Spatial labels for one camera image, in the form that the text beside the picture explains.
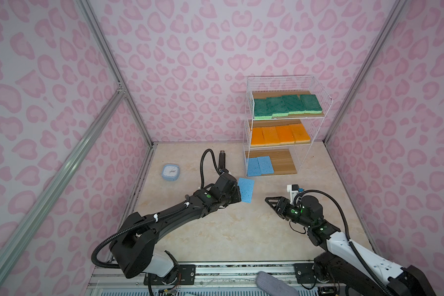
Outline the green sponge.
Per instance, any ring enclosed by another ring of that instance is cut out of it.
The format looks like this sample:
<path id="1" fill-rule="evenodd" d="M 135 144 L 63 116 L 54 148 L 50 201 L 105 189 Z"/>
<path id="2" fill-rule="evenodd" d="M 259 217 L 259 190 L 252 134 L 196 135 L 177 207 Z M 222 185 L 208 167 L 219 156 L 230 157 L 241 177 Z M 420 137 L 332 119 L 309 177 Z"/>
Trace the green sponge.
<path id="1" fill-rule="evenodd" d="M 273 118 L 287 117 L 289 115 L 289 110 L 282 97 L 268 97 L 266 103 Z"/>
<path id="2" fill-rule="evenodd" d="M 269 120 L 272 119 L 273 112 L 268 106 L 266 99 L 254 100 L 254 119 L 255 120 Z"/>
<path id="3" fill-rule="evenodd" d="M 300 100 L 302 102 L 302 111 L 304 114 L 321 114 L 323 109 L 318 102 L 317 97 L 314 94 L 303 94 L 300 95 Z"/>
<path id="4" fill-rule="evenodd" d="M 282 100 L 289 115 L 300 115 L 305 113 L 305 106 L 298 95 L 285 95 L 282 96 Z"/>

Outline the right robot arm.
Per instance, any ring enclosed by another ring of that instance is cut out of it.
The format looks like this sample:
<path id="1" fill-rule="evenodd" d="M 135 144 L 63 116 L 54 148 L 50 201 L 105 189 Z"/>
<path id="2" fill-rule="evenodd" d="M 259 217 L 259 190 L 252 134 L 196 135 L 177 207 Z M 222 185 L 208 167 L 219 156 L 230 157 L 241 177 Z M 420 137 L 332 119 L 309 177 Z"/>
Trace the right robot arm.
<path id="1" fill-rule="evenodd" d="M 435 291 L 417 267 L 404 267 L 356 243 L 350 236 L 347 218 L 334 201 L 343 223 L 340 229 L 324 218 L 316 195 L 332 200 L 315 189 L 300 191 L 293 199 L 267 197 L 265 202 L 283 220 L 299 224 L 313 245 L 324 252 L 314 259 L 317 281 L 336 281 L 363 296 L 433 296 Z"/>

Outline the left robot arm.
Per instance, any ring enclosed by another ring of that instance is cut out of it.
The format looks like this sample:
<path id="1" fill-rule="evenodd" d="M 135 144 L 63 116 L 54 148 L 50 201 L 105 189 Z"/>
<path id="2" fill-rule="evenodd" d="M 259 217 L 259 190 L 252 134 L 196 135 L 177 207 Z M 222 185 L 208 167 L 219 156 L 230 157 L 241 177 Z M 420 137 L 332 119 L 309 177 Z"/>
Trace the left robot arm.
<path id="1" fill-rule="evenodd" d="M 220 151 L 212 160 L 218 174 L 214 183 L 201 183 L 192 195 L 161 212 L 145 216 L 132 213 L 115 234 L 93 250 L 92 263 L 100 268 L 119 269 L 127 279 L 145 273 L 159 277 L 165 284 L 178 280 L 180 264 L 169 251 L 155 250 L 159 240 L 186 223 L 241 201 L 238 180 L 226 168 L 225 152 Z"/>

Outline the blue sponge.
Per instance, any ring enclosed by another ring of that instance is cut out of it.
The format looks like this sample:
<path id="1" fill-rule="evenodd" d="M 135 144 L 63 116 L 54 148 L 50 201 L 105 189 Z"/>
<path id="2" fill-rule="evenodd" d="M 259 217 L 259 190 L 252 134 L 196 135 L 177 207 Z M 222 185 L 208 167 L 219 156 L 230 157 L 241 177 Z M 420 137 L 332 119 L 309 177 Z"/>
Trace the blue sponge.
<path id="1" fill-rule="evenodd" d="M 248 204 L 251 203 L 254 193 L 255 181 L 246 178 L 239 178 L 238 186 L 240 189 L 241 201 Z"/>
<path id="2" fill-rule="evenodd" d="M 249 158 L 247 160 L 248 160 L 247 176 L 248 177 L 261 176 L 259 158 L 258 157 Z"/>
<path id="3" fill-rule="evenodd" d="M 257 159 L 261 175 L 273 175 L 275 173 L 270 156 L 262 156 Z"/>

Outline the orange sponge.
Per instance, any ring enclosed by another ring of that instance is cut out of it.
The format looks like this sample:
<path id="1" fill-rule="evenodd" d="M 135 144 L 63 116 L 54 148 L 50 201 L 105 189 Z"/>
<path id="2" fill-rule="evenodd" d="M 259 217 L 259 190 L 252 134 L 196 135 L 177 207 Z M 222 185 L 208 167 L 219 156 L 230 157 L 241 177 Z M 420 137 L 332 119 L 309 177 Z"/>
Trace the orange sponge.
<path id="1" fill-rule="evenodd" d="M 261 130 L 266 146 L 279 146 L 281 144 L 276 127 L 262 127 Z"/>
<path id="2" fill-rule="evenodd" d="M 265 146 L 265 137 L 262 128 L 253 128 L 250 146 L 254 148 Z"/>
<path id="3" fill-rule="evenodd" d="M 292 134 L 291 127 L 288 125 L 277 126 L 276 133 L 277 133 L 280 145 L 290 145 L 290 144 L 294 144 L 296 142 L 295 138 Z"/>
<path id="4" fill-rule="evenodd" d="M 301 123 L 289 125 L 289 128 L 296 144 L 307 144 L 311 142 L 311 137 Z"/>

